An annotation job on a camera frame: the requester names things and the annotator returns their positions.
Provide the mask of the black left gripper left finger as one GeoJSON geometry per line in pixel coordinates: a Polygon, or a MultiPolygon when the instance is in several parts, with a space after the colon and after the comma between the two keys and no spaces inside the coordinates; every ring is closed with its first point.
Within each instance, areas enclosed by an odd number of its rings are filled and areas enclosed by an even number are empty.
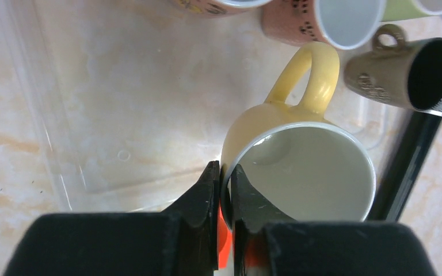
{"type": "Polygon", "coordinates": [[[219,162],[161,212],[50,213],[26,230],[5,275],[212,275],[219,162]]]}

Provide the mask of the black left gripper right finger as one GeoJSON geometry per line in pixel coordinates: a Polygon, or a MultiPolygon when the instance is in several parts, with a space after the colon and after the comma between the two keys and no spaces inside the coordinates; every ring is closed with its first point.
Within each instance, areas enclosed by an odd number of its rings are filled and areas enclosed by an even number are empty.
{"type": "Polygon", "coordinates": [[[300,222],[231,174],[236,275],[435,275],[414,232],[385,222],[300,222]]]}

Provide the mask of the brown mug white interior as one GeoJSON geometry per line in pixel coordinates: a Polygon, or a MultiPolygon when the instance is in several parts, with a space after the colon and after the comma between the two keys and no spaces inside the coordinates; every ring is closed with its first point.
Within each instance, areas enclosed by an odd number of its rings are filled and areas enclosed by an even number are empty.
{"type": "Polygon", "coordinates": [[[271,0],[173,0],[170,2],[189,14],[221,18],[259,8],[271,0]]]}

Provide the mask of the small grey blue mug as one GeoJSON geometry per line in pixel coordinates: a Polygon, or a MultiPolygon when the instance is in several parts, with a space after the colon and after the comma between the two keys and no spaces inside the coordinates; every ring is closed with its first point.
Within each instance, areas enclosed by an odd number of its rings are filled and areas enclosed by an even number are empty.
{"type": "Polygon", "coordinates": [[[262,7],[262,30],[293,46],[319,41],[351,50],[370,40],[385,7],[380,0],[271,1],[262,7]]]}

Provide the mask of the yellow mug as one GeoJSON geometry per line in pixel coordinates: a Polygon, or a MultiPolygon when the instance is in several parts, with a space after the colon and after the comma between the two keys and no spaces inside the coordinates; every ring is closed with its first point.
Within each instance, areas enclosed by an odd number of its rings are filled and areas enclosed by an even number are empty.
{"type": "Polygon", "coordinates": [[[376,172],[360,141],[324,118],[340,72],[337,51],[304,44],[266,100],[242,113],[224,139],[220,208],[232,224],[235,167],[289,217],[363,221],[376,192],[376,172]]]}

